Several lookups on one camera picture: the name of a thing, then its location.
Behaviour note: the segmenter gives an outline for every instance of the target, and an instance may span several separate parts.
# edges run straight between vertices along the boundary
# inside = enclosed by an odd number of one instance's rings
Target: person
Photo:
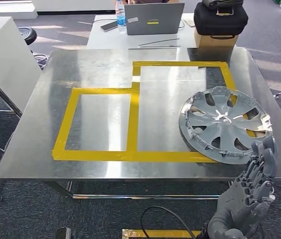
[[[123,4],[140,4],[140,3],[178,3],[179,0],[122,0]]]

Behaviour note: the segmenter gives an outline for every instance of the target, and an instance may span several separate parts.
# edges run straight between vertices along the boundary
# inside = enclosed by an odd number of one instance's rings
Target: floor
[[[198,0],[186,0],[185,12],[192,12]],[[249,24],[239,37],[238,46],[247,47],[272,92],[281,91],[281,9],[272,0],[245,1]],[[16,20],[18,26],[32,26],[39,37],[30,48],[50,54],[56,49],[84,49],[93,15],[40,16],[35,20]],[[0,148],[4,148],[18,124],[15,116],[0,116]],[[90,183],[76,184],[74,190],[91,193],[221,193],[221,183]],[[143,210],[162,205],[183,217],[191,228],[199,230],[215,210],[214,201],[70,201],[40,182],[0,180],[0,239],[52,239],[58,227],[75,230],[79,239],[121,238],[122,229],[139,229]],[[263,225],[267,239],[281,238],[281,188],[276,188],[277,200],[269,209]],[[148,229],[182,229],[174,218],[160,211],[149,212]],[[258,231],[254,236],[261,239]]]

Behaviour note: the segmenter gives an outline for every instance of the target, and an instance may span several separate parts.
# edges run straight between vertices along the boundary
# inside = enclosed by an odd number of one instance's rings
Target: plastic bottle
[[[118,30],[120,34],[126,34],[126,22],[125,19],[125,9],[124,4],[123,4],[122,0],[117,0],[116,1],[116,15],[117,16],[117,25]]]

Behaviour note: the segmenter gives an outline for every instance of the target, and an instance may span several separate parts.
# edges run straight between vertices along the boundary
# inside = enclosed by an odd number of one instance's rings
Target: stainless steel table
[[[220,163],[119,162],[106,158],[104,161],[55,161],[52,156],[73,87],[129,88],[133,61],[221,60],[229,63],[237,90],[255,98],[270,114],[278,147],[277,179],[281,180],[281,110],[246,49],[235,47],[231,57],[230,53],[225,48],[53,52],[1,162],[0,178],[45,181],[72,198],[107,196],[69,192],[74,180],[230,181],[243,167]],[[218,69],[205,67],[144,67],[140,81],[138,151],[188,151],[178,130],[181,106],[197,91],[225,85]],[[129,95],[80,96],[66,148],[125,151],[129,100]],[[55,182],[57,180],[70,182],[66,190]],[[191,195],[190,198],[216,197]]]

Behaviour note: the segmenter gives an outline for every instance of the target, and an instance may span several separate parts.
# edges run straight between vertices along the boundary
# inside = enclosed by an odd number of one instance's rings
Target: gray laptop
[[[147,3],[125,6],[127,35],[175,34],[184,3]]]

